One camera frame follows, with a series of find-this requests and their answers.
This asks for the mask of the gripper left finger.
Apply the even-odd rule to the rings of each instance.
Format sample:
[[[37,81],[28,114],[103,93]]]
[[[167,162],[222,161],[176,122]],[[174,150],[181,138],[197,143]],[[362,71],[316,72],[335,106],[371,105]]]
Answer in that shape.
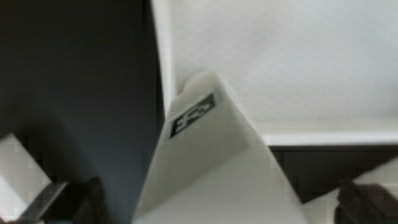
[[[49,183],[44,190],[35,197],[28,208],[25,209],[17,219],[16,224],[37,224],[42,221],[46,212],[49,211],[55,200],[62,194],[67,183],[56,182]]]

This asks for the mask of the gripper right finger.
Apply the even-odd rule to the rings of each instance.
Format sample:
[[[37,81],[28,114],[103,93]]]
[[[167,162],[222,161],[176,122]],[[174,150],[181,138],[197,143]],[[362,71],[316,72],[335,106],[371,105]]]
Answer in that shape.
[[[398,224],[398,199],[378,184],[359,185],[357,224]]]

